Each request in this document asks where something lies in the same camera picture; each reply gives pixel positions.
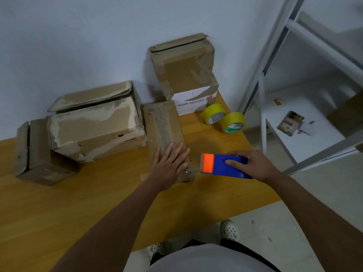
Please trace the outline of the person's left hand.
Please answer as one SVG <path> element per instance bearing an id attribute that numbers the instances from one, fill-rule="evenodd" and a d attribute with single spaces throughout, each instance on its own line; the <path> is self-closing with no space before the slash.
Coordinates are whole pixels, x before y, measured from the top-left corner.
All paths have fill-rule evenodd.
<path id="1" fill-rule="evenodd" d="M 143 182 L 143 184 L 150 186 L 151 188 L 155 189 L 157 192 L 161 192 L 169 189 L 177 181 L 176 170 L 178 167 L 174 167 L 171 164 L 171 154 L 174 152 L 176 148 L 174 147 L 174 144 L 171 143 L 167 147 L 164 154 L 161 153 L 161 166 L 159 168 L 155 168 L 155 157 L 154 157 L 151 170 L 148 174 L 148 177 Z M 184 149 L 183 147 L 182 154 L 184 160 L 183 163 L 181 164 L 188 164 L 186 158 L 189 154 L 189 151 L 190 151 L 189 148 Z"/>

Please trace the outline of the small worn cardboard box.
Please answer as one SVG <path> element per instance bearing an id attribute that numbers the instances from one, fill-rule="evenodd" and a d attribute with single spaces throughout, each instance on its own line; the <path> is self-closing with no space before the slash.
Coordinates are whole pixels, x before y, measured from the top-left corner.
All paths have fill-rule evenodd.
<path id="1" fill-rule="evenodd" d="M 51 149 L 47 118 L 27 121 L 17 129 L 13 169 L 16 178 L 49 186 L 79 170 L 79 163 Z"/>

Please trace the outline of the yellow tape roll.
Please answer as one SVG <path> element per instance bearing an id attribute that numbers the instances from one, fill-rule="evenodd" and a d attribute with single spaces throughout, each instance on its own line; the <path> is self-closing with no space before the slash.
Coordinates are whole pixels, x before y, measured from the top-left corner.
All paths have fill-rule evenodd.
<path id="1" fill-rule="evenodd" d="M 235 133 L 247 126 L 246 120 L 242 113 L 233 112 L 226 114 L 220 121 L 222 131 L 230 134 Z"/>
<path id="2" fill-rule="evenodd" d="M 219 103 L 209 105 L 202 112 L 202 117 L 207 125 L 219 123 L 225 115 L 226 111 Z"/>

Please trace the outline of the blue orange tape dispenser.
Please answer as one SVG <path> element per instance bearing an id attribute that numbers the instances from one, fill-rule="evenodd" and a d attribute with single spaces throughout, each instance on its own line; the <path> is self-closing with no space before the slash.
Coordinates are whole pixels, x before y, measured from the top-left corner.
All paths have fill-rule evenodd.
<path id="1" fill-rule="evenodd" d="M 234 160 L 241 164 L 248 163 L 248 159 L 241 156 L 202 153 L 200 159 L 200 172 L 224 177 L 253 179 L 250 175 L 226 164 L 226 160 Z"/>

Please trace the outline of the large torn cardboard box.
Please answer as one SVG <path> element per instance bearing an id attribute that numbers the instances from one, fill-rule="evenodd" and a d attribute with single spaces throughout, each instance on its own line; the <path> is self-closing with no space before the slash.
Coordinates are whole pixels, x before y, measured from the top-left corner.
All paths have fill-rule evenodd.
<path id="1" fill-rule="evenodd" d="M 147 146 L 141 101 L 133 81 L 66 94 L 49 108 L 52 150 L 88 163 Z"/>

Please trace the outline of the person's right hand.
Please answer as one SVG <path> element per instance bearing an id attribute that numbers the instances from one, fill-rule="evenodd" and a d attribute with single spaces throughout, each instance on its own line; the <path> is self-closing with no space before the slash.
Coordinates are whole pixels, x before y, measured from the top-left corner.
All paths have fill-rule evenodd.
<path id="1" fill-rule="evenodd" d="M 236 155 L 248 159 L 247 169 L 238 169 L 250 175 L 254 179 L 269 184 L 269 181 L 280 174 L 280 171 L 260 150 L 230 151 L 227 155 Z"/>

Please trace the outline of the white metal shelf rack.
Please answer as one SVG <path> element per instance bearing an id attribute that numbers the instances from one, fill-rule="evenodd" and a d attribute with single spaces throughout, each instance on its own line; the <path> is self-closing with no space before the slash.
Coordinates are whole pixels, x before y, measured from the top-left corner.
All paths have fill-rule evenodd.
<path id="1" fill-rule="evenodd" d="M 285 0 L 240 110 L 257 112 L 263 152 L 270 131 L 292 161 L 285 170 L 292 175 L 363 151 L 363 129 L 345 137 L 327 119 L 361 91 L 363 0 Z M 315 121 L 317 134 L 279 131 L 289 111 Z"/>

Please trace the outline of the white shirt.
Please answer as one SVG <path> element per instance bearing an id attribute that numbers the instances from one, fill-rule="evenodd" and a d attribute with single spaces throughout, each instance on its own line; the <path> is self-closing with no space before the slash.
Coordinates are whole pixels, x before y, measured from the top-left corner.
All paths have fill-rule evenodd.
<path id="1" fill-rule="evenodd" d="M 244 253 L 215 244 L 191 246 L 173 252 L 146 272 L 275 272 Z"/>

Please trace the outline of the white cardboard box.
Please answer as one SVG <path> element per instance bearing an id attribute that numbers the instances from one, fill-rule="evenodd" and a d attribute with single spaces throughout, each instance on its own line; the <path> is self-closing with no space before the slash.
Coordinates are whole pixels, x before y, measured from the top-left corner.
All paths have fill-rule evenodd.
<path id="1" fill-rule="evenodd" d="M 208 85 L 175 93 L 171 100 L 174 101 L 179 116 L 194 113 L 215 103 L 218 88 L 219 84 L 214 74 L 212 74 Z"/>

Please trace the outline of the brown taped cardboard box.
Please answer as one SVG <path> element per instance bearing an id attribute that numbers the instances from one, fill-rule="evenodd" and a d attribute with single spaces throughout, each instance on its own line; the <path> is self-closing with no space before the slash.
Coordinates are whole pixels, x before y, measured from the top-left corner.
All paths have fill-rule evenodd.
<path id="1" fill-rule="evenodd" d="M 166 100 L 205 87 L 212 80 L 215 48 L 204 33 L 154 45 L 149 51 Z"/>

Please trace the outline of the person's right forearm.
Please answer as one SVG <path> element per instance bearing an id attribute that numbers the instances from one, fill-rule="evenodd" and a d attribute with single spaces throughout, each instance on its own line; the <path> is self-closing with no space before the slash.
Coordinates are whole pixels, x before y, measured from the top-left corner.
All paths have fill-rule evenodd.
<path id="1" fill-rule="evenodd" d="M 325 272 L 363 272 L 363 233 L 281 172 L 264 180 L 292 213 Z"/>

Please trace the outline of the smartphone with patterned case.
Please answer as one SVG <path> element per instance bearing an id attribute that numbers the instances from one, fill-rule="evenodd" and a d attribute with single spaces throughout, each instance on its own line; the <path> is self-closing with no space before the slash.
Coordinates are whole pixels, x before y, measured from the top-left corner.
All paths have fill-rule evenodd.
<path id="1" fill-rule="evenodd" d="M 292 137 L 299 129 L 304 119 L 305 117 L 291 110 L 277 126 L 277 129 L 289 137 Z"/>

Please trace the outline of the person's left forearm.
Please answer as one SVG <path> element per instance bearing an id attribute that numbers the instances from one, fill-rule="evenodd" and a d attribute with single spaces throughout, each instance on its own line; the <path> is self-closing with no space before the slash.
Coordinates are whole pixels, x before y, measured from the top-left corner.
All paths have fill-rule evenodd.
<path id="1" fill-rule="evenodd" d="M 148 178 L 89 229 L 49 272 L 122 272 L 141 224 L 170 181 Z"/>

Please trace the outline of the white paper card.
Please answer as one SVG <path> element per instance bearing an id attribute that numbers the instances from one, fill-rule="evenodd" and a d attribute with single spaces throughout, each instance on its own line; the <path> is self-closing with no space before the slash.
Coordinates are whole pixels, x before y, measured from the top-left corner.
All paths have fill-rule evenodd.
<path id="1" fill-rule="evenodd" d="M 303 133 L 311 137 L 315 136 L 317 134 L 315 121 L 310 121 L 310 122 L 303 121 L 298 128 L 297 134 L 303 134 Z"/>

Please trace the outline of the white perforated clog shoe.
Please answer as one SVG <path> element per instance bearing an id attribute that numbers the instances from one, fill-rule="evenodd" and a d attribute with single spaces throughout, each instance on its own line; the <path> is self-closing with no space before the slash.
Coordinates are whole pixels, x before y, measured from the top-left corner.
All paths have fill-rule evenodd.
<path id="1" fill-rule="evenodd" d="M 165 244 L 164 242 L 156 243 L 147 247 L 148 256 L 150 259 L 150 265 L 155 263 L 157 260 L 164 257 L 165 254 Z"/>
<path id="2" fill-rule="evenodd" d="M 232 220 L 227 219 L 220 223 L 220 236 L 221 239 L 239 242 L 238 229 Z"/>

